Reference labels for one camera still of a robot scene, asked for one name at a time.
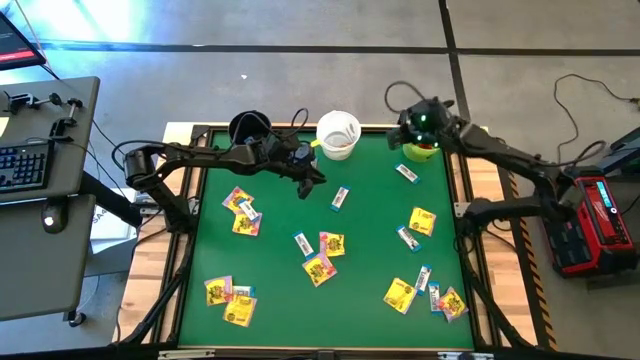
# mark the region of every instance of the red device display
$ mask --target red device display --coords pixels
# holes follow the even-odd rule
[[[584,194],[576,216],[544,224],[554,269],[564,277],[635,269],[638,257],[605,177],[578,177],[575,184]]]

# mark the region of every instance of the computer keyboard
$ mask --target computer keyboard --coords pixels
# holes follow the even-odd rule
[[[0,194],[47,187],[52,140],[0,147]]]

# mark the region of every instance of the wooden board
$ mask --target wooden board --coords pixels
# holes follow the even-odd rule
[[[220,123],[168,123],[164,133],[164,142],[178,142],[188,144],[193,125],[220,125]],[[458,160],[452,156],[454,175],[456,177],[457,190],[462,194],[462,180]],[[469,159],[468,167],[471,176],[473,192],[476,197],[485,197],[489,200],[503,199],[502,188],[498,177],[498,170],[495,165],[481,159]],[[199,170],[194,170],[189,196],[195,195]],[[174,193],[180,192],[183,177],[183,170],[175,171],[169,176],[165,183]],[[499,226],[508,228],[508,223],[498,223]],[[140,232],[140,238],[147,234],[158,231],[164,226],[164,219],[158,217],[146,225]],[[511,232],[500,231],[493,226],[490,230],[506,238],[513,243]],[[122,305],[119,314],[119,322],[122,330],[122,338],[128,336],[147,314],[160,292],[160,284],[164,271],[165,260],[169,248],[169,234],[157,236],[153,240],[141,244],[136,249],[136,253],[129,272],[127,286],[122,298]],[[178,248],[176,261],[182,258],[186,239],[183,237]],[[491,235],[483,236],[485,256],[489,277],[495,301],[502,311],[509,318],[520,334],[529,342],[535,344],[536,337],[529,312],[529,305],[524,290],[524,283],[520,273],[520,266],[516,254],[500,240]],[[162,327],[160,339],[166,340],[171,329],[173,313],[175,307],[176,294],[172,297],[166,310],[166,315]],[[481,320],[482,335],[489,341],[489,328],[484,305],[477,299],[478,310]],[[508,342],[503,339],[503,345],[508,346]]]

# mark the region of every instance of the green table surface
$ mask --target green table surface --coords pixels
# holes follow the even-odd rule
[[[215,140],[223,147],[229,143],[226,134]],[[238,176],[209,170],[180,345],[472,348],[468,314],[447,323],[431,313],[428,294],[416,296],[406,315],[382,300],[394,277],[413,285],[421,265],[430,264],[430,280],[440,282],[441,292],[453,286],[466,301],[442,155],[412,163],[402,151],[390,151],[383,134],[366,133],[345,161],[327,159],[319,147],[317,152],[328,181],[306,200],[297,198],[297,183],[268,172]],[[420,176],[418,184],[394,169],[399,162]],[[343,184],[351,191],[336,213],[329,205]],[[264,214],[256,237],[231,231],[235,215],[221,203],[235,186],[254,196],[253,207]],[[414,206],[437,216],[432,236],[412,231],[423,246],[417,253],[395,231],[408,225]],[[292,236],[299,230],[316,252],[320,231],[345,235],[346,255],[330,258],[337,275],[317,288]],[[205,303],[204,281],[225,275],[235,285],[256,287],[258,302],[247,328],[223,320],[225,304]]]

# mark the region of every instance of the concrete floor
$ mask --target concrete floor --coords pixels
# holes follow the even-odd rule
[[[445,46],[437,0],[194,0],[188,7],[177,0],[21,3],[39,37],[52,42]],[[459,47],[640,49],[640,4],[635,0],[449,0],[448,8]],[[8,16],[31,37],[15,7]],[[382,94],[398,79],[413,82],[428,96],[455,98],[446,55],[49,50],[47,56],[63,78],[101,78],[96,121],[115,142],[159,140],[166,122],[225,121],[250,108],[285,121],[305,106],[312,121],[341,109],[362,122],[392,123],[395,116],[385,109]],[[622,96],[637,97],[638,60],[461,56],[460,63],[473,121],[515,147],[555,160],[556,145],[573,133],[553,102],[554,80],[576,72],[605,81]],[[0,72],[2,84],[49,78],[39,68]],[[564,148],[563,159],[594,140],[619,138],[640,119],[637,109],[594,84],[568,79],[560,84],[559,96],[581,133]],[[415,100],[400,89],[391,98],[396,106]],[[101,162],[123,185],[108,159],[109,144],[97,132],[92,138]],[[95,164],[87,163],[87,170],[94,172]],[[522,182],[525,193],[531,191],[527,186]],[[535,232],[535,220],[530,223]],[[587,291],[583,281],[560,279],[545,266],[542,244],[536,242],[536,255],[560,349],[637,357],[640,287]],[[95,281],[85,280],[81,303]],[[123,287],[122,276],[102,277],[85,310],[91,321],[76,329],[63,324],[59,314],[0,323],[0,337],[10,339],[0,342],[0,353],[107,344]],[[19,330],[29,336],[18,338]]]

